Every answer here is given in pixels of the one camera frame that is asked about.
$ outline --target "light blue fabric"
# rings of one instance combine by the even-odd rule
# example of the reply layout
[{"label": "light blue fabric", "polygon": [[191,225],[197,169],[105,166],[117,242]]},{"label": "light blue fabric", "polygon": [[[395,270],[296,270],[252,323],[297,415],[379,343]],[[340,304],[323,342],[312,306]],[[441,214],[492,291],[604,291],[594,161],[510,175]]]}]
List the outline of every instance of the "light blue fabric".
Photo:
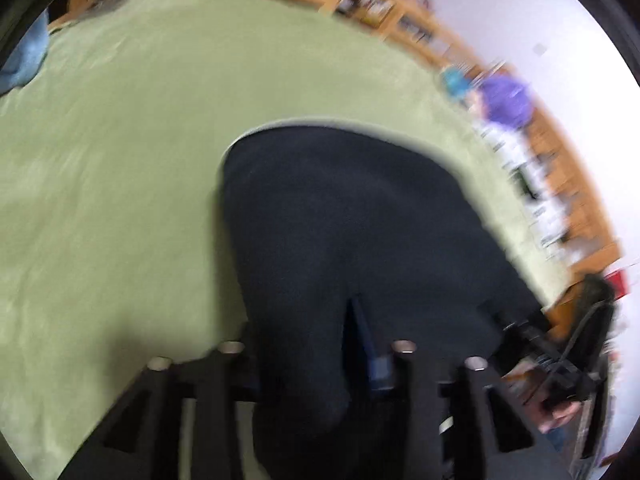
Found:
[{"label": "light blue fabric", "polygon": [[31,81],[40,69],[49,46],[49,13],[45,10],[29,27],[0,70],[0,94]]}]

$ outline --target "black garment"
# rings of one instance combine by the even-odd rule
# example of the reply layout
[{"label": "black garment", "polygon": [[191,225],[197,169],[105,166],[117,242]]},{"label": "black garment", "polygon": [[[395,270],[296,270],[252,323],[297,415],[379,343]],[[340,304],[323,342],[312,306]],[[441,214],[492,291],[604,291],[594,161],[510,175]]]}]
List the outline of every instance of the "black garment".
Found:
[{"label": "black garment", "polygon": [[[373,416],[352,402],[342,370],[350,298],[366,306],[379,339],[414,341],[444,372],[497,349],[492,313],[540,311],[456,180],[426,156],[335,128],[284,126],[237,142],[223,173],[264,390],[254,443],[273,480],[363,478],[389,462],[383,441],[402,407]],[[439,440],[436,388],[434,378],[426,424]]]}]

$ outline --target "green bed sheet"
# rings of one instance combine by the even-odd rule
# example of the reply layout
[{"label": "green bed sheet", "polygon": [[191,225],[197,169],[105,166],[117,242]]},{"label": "green bed sheet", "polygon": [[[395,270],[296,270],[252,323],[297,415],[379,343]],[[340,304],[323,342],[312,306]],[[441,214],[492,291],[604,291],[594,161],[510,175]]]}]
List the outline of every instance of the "green bed sheet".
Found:
[{"label": "green bed sheet", "polygon": [[373,125],[434,156],[540,300],[563,290],[437,73],[279,0],[111,0],[0,98],[0,431],[35,479],[59,474],[150,357],[236,332],[220,161],[289,118]]}]

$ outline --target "wooden headboard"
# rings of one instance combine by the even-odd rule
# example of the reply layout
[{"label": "wooden headboard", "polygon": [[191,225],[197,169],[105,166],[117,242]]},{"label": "wooden headboard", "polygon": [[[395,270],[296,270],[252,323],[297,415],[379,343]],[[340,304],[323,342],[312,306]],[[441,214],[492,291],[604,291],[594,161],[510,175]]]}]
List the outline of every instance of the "wooden headboard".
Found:
[{"label": "wooden headboard", "polygon": [[[96,1],[69,0],[69,13],[53,25],[76,17]],[[342,0],[295,1],[313,6],[319,12],[333,14]],[[417,0],[383,1],[387,10],[378,22],[372,24],[371,20],[357,13],[349,19],[363,25],[380,40],[400,45],[426,65],[436,68],[463,65],[471,74],[485,69],[481,60],[456,33],[439,23],[433,13]],[[508,66],[503,70],[513,71]],[[587,257],[573,264],[573,283],[577,283],[585,272],[600,272],[619,259],[620,248],[612,235],[600,199],[574,150],[542,102],[534,97],[534,104],[533,120],[527,127],[527,133],[534,152],[546,155],[550,161],[547,177],[550,187],[556,193],[570,198],[572,209],[567,240],[584,238],[597,247]]]}]

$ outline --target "wall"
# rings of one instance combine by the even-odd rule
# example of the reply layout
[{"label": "wall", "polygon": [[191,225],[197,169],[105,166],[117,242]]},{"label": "wall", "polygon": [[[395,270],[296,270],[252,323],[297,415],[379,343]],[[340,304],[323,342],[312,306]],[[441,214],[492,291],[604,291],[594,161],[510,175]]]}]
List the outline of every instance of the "wall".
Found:
[{"label": "wall", "polygon": [[[506,59],[564,127],[611,216],[628,266],[640,261],[640,87],[577,0],[434,0],[436,16],[486,61]],[[629,269],[639,281],[640,266]],[[640,285],[621,301],[623,371],[607,441],[617,451],[640,415]]]}]

